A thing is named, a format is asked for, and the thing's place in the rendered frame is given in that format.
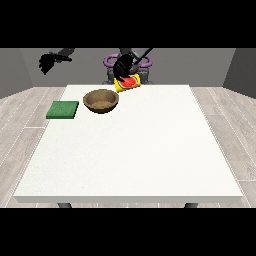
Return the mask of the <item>brown wooden bowl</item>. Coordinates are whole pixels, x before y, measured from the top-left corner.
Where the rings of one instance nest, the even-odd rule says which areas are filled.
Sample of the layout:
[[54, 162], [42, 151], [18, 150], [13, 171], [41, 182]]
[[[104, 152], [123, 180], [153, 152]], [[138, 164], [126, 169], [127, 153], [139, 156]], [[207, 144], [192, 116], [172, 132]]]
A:
[[84, 105], [92, 112], [105, 114], [112, 111], [119, 102], [119, 95], [107, 89], [97, 89], [88, 92], [83, 97]]

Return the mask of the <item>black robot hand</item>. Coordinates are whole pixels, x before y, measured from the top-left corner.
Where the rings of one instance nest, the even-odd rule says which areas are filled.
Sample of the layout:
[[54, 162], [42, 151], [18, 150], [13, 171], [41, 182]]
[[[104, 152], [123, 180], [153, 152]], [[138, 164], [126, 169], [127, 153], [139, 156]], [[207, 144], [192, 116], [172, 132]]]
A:
[[50, 71], [50, 69], [54, 67], [55, 63], [59, 63], [62, 61], [71, 62], [72, 59], [70, 57], [59, 54], [43, 54], [39, 59], [39, 69], [42, 71], [44, 75], [46, 75]]
[[138, 69], [135, 58], [132, 53], [119, 54], [113, 66], [114, 78], [123, 82], [125, 78], [129, 78]]

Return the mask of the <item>green square pad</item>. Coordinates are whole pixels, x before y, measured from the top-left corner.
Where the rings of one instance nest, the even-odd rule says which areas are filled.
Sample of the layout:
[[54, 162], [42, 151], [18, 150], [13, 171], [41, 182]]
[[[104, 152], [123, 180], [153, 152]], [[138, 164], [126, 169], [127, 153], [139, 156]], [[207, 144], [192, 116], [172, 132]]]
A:
[[75, 117], [78, 101], [54, 101], [47, 114], [47, 119], [73, 119]]

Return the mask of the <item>yellow cup with melon print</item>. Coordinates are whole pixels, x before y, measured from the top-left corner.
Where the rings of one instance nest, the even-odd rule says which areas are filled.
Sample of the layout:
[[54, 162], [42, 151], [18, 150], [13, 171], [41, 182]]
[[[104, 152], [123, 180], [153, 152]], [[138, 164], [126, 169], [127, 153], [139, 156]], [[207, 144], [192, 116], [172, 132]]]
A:
[[124, 78], [123, 81], [114, 79], [114, 85], [117, 92], [130, 90], [141, 85], [140, 76], [138, 74], [131, 75], [129, 78]]

